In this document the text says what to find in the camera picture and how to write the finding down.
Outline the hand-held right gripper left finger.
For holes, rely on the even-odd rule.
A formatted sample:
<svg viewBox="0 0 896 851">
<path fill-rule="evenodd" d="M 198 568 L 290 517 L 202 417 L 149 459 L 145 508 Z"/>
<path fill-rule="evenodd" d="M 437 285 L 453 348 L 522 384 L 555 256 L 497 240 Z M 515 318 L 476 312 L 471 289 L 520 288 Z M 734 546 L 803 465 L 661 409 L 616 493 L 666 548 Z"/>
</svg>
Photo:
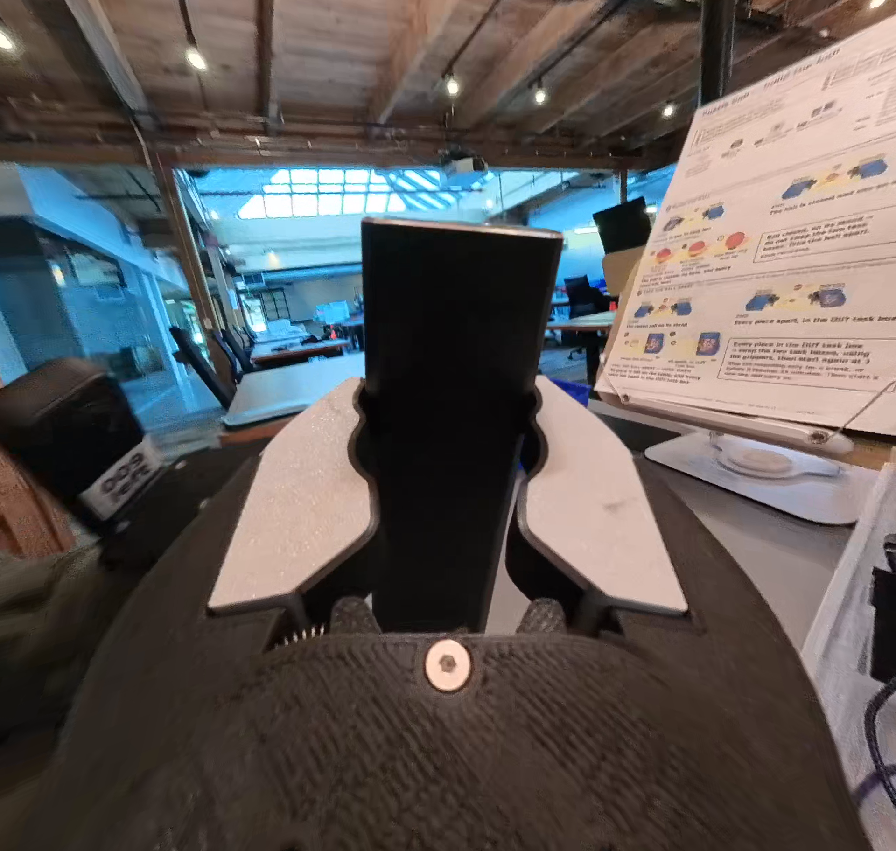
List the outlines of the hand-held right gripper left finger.
<svg viewBox="0 0 896 851">
<path fill-rule="evenodd" d="M 374 536 L 375 486 L 355 454 L 363 388 L 361 378 L 343 381 L 267 445 L 211 589 L 211 613 L 297 612 Z"/>
</svg>

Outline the black pole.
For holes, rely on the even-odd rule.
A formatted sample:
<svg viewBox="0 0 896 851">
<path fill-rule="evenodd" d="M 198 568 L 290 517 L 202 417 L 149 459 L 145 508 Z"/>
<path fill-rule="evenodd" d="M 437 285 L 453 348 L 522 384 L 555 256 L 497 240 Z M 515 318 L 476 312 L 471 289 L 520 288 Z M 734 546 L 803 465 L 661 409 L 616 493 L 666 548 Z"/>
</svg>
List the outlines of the black pole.
<svg viewBox="0 0 896 851">
<path fill-rule="evenodd" d="M 736 0 L 701 0 L 699 106 L 722 98 L 732 73 Z"/>
</svg>

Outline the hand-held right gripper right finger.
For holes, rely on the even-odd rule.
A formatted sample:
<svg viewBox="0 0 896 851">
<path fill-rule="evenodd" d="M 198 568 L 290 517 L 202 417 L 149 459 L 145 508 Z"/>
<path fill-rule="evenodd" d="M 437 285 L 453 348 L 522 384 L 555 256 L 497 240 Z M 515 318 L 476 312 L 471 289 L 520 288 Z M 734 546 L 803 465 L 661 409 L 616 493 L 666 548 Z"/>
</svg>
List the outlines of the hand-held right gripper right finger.
<svg viewBox="0 0 896 851">
<path fill-rule="evenodd" d="M 633 455 L 542 375 L 523 439 L 505 567 L 527 599 L 554 599 L 568 615 L 588 598 L 638 613 L 688 612 Z"/>
</svg>

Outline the person's left forearm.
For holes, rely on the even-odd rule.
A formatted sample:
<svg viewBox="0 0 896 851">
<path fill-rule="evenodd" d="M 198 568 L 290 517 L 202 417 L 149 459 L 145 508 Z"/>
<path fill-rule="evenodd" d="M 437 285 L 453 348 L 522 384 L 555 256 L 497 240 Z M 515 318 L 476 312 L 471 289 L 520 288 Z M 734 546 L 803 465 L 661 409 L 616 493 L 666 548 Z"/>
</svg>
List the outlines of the person's left forearm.
<svg viewBox="0 0 896 851">
<path fill-rule="evenodd" d="M 2 554 L 2 668 L 89 661 L 141 577 L 108 566 L 96 544 L 41 558 Z"/>
</svg>

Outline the ceiling projector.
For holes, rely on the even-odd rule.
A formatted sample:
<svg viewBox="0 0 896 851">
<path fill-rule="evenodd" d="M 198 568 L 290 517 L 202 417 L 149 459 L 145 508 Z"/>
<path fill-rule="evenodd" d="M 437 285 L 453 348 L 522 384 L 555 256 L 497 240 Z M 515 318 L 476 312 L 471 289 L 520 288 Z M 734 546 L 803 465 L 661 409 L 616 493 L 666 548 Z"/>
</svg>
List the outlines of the ceiling projector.
<svg viewBox="0 0 896 851">
<path fill-rule="evenodd" d="M 442 150 L 439 152 L 439 158 L 444 185 L 471 187 L 482 182 L 489 172 L 487 162 L 469 152 Z"/>
</svg>

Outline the clear plastic bin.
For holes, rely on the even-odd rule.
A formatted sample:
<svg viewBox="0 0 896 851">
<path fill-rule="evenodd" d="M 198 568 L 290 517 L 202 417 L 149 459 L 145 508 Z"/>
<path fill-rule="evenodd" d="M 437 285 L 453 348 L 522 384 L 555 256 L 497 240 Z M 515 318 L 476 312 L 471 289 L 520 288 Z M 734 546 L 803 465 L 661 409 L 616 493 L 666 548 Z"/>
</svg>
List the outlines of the clear plastic bin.
<svg viewBox="0 0 896 851">
<path fill-rule="evenodd" d="M 833 736 L 847 790 L 873 849 L 895 848 L 894 805 L 869 753 L 865 714 L 883 689 L 872 678 L 872 580 L 895 528 L 894 465 L 872 485 L 802 645 L 801 658 Z"/>
</svg>

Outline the printed instruction sheet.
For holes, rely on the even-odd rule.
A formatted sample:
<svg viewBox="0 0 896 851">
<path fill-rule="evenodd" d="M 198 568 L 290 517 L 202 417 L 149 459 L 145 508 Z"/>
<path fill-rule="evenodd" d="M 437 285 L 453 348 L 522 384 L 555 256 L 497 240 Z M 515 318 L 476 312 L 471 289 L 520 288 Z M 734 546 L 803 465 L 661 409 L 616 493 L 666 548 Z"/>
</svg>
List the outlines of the printed instruction sheet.
<svg viewBox="0 0 896 851">
<path fill-rule="evenodd" d="M 701 107 L 596 391 L 894 436 L 895 28 Z"/>
</svg>

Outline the large black USB hub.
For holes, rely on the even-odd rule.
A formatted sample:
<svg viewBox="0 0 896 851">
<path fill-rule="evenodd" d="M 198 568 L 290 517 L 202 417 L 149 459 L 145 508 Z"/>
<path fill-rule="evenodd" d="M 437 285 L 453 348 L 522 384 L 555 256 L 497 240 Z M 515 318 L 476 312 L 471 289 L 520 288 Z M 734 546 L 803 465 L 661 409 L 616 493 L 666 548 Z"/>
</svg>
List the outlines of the large black USB hub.
<svg viewBox="0 0 896 851">
<path fill-rule="evenodd" d="M 510 516 L 562 237 L 361 224 L 365 374 L 387 633 L 481 632 Z"/>
</svg>

